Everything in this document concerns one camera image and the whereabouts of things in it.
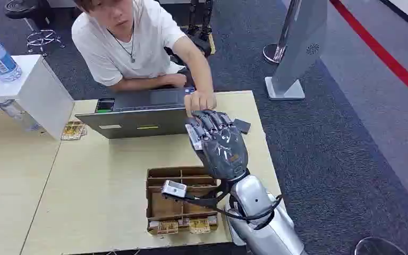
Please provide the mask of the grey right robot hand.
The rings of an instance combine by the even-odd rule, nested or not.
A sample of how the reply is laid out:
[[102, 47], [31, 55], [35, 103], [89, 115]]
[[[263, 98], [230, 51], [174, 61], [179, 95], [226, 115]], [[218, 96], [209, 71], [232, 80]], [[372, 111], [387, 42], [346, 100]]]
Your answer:
[[224, 112], [195, 110], [185, 123], [192, 149], [209, 175], [234, 180], [248, 172], [248, 151], [242, 133]]

